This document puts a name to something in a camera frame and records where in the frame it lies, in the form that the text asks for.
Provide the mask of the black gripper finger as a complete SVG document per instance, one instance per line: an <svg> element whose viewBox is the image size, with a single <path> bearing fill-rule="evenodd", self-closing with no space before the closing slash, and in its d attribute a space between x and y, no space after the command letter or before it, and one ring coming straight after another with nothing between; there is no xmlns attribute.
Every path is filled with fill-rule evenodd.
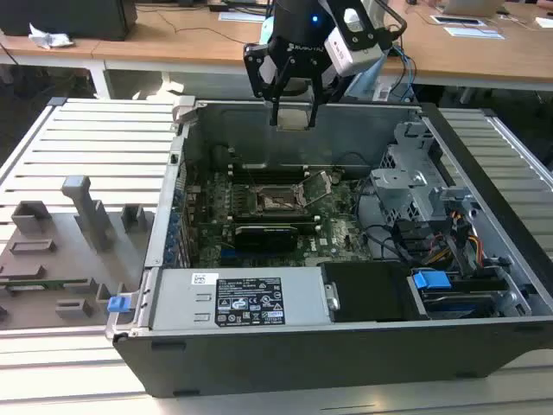
<svg viewBox="0 0 553 415"><path fill-rule="evenodd" d="M269 44L247 43L244 46L244 64L257 98L271 104L270 125L277 125L280 99L288 84L288 55L277 41Z"/></svg>
<svg viewBox="0 0 553 415"><path fill-rule="evenodd" d="M310 80L312 99L308 115L308 129L315 127L316 117L321 105L338 102L342 98L342 78L332 64L324 67L316 59L310 62Z"/></svg>

